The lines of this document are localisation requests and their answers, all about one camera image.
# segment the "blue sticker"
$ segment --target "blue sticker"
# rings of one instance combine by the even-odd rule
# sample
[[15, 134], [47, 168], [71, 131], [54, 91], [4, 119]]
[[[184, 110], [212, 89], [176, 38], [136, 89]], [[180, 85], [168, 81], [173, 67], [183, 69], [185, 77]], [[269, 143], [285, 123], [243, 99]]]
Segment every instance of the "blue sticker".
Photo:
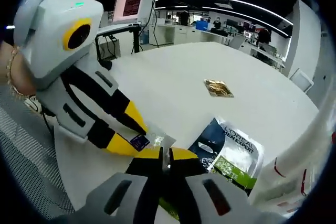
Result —
[[138, 135], [133, 138], [130, 143], [138, 152], [140, 152], [149, 144], [149, 140], [144, 135]]

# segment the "blue box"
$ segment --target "blue box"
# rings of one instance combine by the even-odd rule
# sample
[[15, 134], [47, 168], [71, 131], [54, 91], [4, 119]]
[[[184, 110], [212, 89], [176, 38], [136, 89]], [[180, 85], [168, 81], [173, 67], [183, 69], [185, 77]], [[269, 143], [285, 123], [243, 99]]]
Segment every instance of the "blue box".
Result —
[[196, 21], [196, 29], [201, 31], [207, 31], [208, 21]]

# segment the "monitor screen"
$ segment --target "monitor screen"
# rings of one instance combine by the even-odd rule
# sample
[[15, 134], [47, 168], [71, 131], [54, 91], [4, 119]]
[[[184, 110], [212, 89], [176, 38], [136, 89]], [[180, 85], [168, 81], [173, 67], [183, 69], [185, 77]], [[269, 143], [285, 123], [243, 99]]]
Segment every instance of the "monitor screen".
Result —
[[251, 38], [251, 33], [245, 31], [245, 32], [244, 32], [244, 36], [247, 37], [247, 38]]
[[115, 0], [112, 22], [137, 19], [142, 0]]
[[231, 19], [227, 19], [227, 20], [226, 20], [226, 25], [227, 25], [227, 26], [237, 27], [237, 26], [238, 26], [238, 22], [237, 22], [237, 21], [234, 21], [234, 20], [231, 20]]
[[244, 30], [251, 31], [252, 33], [254, 33], [255, 30], [256, 30], [256, 26], [255, 25], [253, 25], [253, 24], [251, 24], [249, 22], [246, 22], [246, 21], [244, 21], [243, 27], [244, 27]]

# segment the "office chair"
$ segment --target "office chair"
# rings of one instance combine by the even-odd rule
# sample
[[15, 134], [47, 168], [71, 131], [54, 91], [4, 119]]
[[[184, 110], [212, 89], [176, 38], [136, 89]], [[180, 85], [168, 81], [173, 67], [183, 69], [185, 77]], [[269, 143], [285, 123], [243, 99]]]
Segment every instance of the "office chair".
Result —
[[299, 68], [294, 72], [294, 74], [289, 78], [296, 86], [298, 86], [304, 93], [314, 85], [314, 82], [309, 79], [309, 77], [302, 72]]
[[236, 34], [233, 40], [231, 40], [231, 42], [229, 43], [229, 47], [232, 47], [238, 50], [242, 46], [242, 44], [245, 42], [245, 40], [246, 38], [244, 35]]

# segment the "black cable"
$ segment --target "black cable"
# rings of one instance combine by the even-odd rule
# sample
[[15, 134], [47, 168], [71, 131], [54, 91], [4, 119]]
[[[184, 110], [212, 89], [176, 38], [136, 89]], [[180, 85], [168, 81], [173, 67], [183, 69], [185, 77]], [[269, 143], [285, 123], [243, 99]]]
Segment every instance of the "black cable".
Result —
[[100, 52], [100, 50], [99, 50], [100, 58], [103, 59], [104, 56], [105, 56], [105, 50], [103, 49], [103, 47], [102, 47], [101, 45], [99, 45], [99, 49], [101, 49], [101, 50], [103, 51], [103, 55], [101, 55], [101, 52]]
[[147, 25], [149, 24], [150, 20], [151, 20], [151, 15], [152, 15], [152, 10], [153, 10], [153, 7], [154, 7], [154, 3], [155, 3], [155, 0], [152, 0], [152, 8], [151, 8], [151, 11], [149, 13], [149, 18], [147, 20], [147, 23], [145, 24], [145, 26], [140, 30], [139, 32], [139, 37], [140, 35], [142, 34], [142, 32], [145, 30], [145, 28], [147, 27]]
[[36, 107], [36, 109], [34, 109], [32, 106], [30, 106], [30, 104], [28, 104], [28, 103], [27, 103], [27, 104], [28, 104], [33, 110], [35, 110], [36, 112], [38, 112], [38, 106], [36, 105], [36, 103], [33, 102], [33, 101], [30, 99], [30, 97], [28, 98], [28, 100], [32, 102], [32, 104]]
[[50, 128], [50, 126], [49, 126], [49, 124], [47, 122], [46, 115], [44, 114], [43, 108], [42, 108], [41, 114], [42, 114], [44, 122], [46, 123], [46, 126], [47, 126], [47, 128], [48, 128], [48, 130], [50, 132], [51, 137], [54, 139], [53, 131], [51, 130], [51, 128]]
[[116, 58], [116, 53], [115, 53], [115, 42], [113, 39], [115, 39], [115, 37], [113, 35], [109, 36], [110, 40], [112, 41], [113, 43], [113, 55], [114, 57]]
[[107, 41], [107, 38], [105, 37], [105, 40], [106, 40], [106, 45], [107, 45], [107, 51], [113, 56], [113, 57], [115, 57], [116, 55], [114, 55], [113, 53], [111, 53], [111, 51], [110, 51], [110, 48], [109, 48], [109, 43], [108, 43], [108, 41]]
[[156, 23], [158, 22], [155, 10], [154, 10], [154, 13], [155, 13], [155, 24], [154, 24], [154, 29], [153, 29], [153, 35], [154, 35], [154, 39], [155, 39], [155, 42], [156, 42], [156, 46], [159, 48], [159, 43], [158, 43], [158, 40], [156, 39], [156, 35], [155, 35]]

